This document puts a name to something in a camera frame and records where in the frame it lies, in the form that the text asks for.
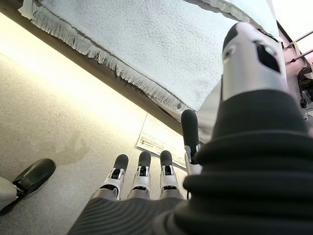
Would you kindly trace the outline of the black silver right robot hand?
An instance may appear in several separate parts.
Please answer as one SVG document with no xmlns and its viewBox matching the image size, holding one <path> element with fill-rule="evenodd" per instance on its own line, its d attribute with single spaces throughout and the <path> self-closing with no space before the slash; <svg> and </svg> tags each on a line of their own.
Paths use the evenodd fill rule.
<svg viewBox="0 0 313 235">
<path fill-rule="evenodd" d="M 310 235 L 313 140 L 288 93 L 281 47 L 245 22 L 223 44 L 221 101 L 201 167 L 150 200 L 139 185 L 119 201 L 109 183 L 89 200 L 71 235 Z"/>
</svg>

